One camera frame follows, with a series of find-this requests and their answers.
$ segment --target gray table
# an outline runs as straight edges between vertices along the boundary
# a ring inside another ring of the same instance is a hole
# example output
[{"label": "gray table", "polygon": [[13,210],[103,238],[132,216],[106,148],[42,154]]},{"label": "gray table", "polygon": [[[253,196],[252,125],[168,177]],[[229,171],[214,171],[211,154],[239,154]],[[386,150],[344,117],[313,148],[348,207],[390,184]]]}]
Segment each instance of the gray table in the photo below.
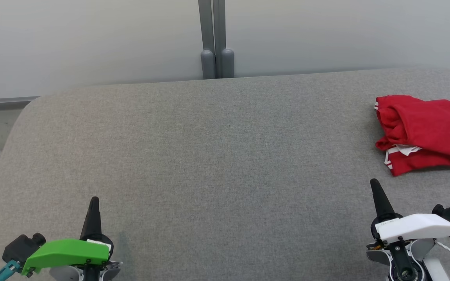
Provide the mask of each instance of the gray table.
[{"label": "gray table", "polygon": [[[38,98],[0,159],[0,258],[21,233],[79,238],[98,196],[113,258],[125,262],[119,281],[382,280],[386,267],[365,254],[369,179],[402,215],[450,205],[450,169],[393,178],[383,164],[373,106],[389,94],[450,99],[450,71],[109,85]],[[431,254],[450,274],[450,254]]]}]

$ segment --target white plastic housing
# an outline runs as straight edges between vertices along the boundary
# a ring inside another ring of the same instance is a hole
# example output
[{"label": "white plastic housing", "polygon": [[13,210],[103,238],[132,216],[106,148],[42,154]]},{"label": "white plastic housing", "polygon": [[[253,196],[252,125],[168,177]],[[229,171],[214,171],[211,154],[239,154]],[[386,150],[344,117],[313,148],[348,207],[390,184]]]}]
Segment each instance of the white plastic housing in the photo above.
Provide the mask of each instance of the white plastic housing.
[{"label": "white plastic housing", "polygon": [[376,231],[382,241],[393,243],[403,240],[443,238],[450,236],[450,222],[432,213],[415,213],[387,224],[377,224]]},{"label": "white plastic housing", "polygon": [[436,258],[425,258],[423,260],[432,281],[450,281],[449,276],[442,267],[440,260]]}]

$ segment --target teal connector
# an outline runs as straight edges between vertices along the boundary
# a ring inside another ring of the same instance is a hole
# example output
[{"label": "teal connector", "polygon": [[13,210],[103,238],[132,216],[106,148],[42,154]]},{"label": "teal connector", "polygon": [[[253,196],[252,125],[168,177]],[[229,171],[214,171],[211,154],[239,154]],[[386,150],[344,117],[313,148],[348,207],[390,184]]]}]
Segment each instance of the teal connector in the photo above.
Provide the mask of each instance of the teal connector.
[{"label": "teal connector", "polygon": [[5,281],[10,278],[18,269],[20,269],[20,264],[14,260],[10,260],[7,265],[0,269],[0,281]]}]

